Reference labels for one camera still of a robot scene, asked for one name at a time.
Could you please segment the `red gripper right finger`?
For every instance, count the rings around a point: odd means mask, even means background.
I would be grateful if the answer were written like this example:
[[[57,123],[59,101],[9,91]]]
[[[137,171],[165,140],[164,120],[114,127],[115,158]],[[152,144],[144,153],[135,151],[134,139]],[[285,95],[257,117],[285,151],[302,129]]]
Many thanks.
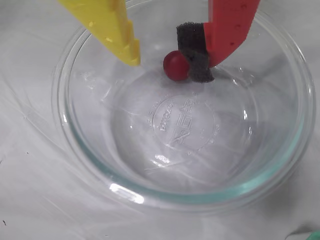
[[[246,40],[259,4],[258,0],[210,0],[207,22],[177,26],[178,50],[189,64],[193,82],[214,80],[211,69]]]

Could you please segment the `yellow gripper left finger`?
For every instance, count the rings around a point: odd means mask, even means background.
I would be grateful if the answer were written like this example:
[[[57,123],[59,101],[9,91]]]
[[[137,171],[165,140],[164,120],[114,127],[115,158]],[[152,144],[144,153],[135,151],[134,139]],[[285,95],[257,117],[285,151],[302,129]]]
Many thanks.
[[[140,42],[134,36],[124,0],[60,0],[59,3],[121,62],[132,67],[140,65]]]

